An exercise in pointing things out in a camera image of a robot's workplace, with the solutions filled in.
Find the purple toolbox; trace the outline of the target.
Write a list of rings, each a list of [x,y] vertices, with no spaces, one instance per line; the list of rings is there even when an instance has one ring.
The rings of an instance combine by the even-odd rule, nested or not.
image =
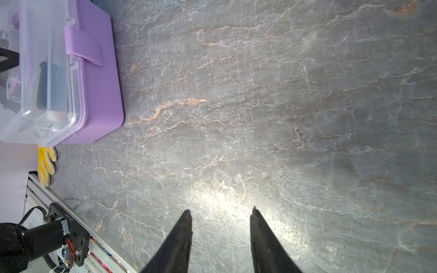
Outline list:
[[[1,140],[94,142],[124,123],[110,16],[91,1],[1,2]]]

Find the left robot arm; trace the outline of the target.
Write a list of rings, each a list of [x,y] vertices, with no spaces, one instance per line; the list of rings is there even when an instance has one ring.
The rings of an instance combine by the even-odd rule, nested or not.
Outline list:
[[[21,107],[1,130],[1,141],[53,148],[78,133],[87,118],[83,64],[76,56],[66,64],[42,61],[32,76],[34,89],[22,87]],[[83,265],[89,233],[57,203],[43,212],[43,218],[46,223],[32,229],[22,223],[1,224],[1,272],[21,272],[32,260],[63,245],[72,253],[81,249],[72,261]]]

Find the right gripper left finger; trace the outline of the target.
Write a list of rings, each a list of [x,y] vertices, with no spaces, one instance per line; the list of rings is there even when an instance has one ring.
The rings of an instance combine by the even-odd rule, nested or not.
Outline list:
[[[141,273],[187,273],[192,246],[192,216],[185,210]]]

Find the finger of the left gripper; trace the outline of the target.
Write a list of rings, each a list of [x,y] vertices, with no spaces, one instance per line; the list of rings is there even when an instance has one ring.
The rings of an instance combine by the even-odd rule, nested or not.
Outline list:
[[[0,54],[1,57],[5,58],[4,60],[1,60],[1,64],[0,64],[1,73],[19,66],[20,55],[18,52],[1,47]]]

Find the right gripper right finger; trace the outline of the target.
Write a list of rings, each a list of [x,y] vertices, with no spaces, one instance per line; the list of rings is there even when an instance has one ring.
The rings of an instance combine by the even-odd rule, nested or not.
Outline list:
[[[250,243],[255,273],[302,273],[256,207],[250,215]]]

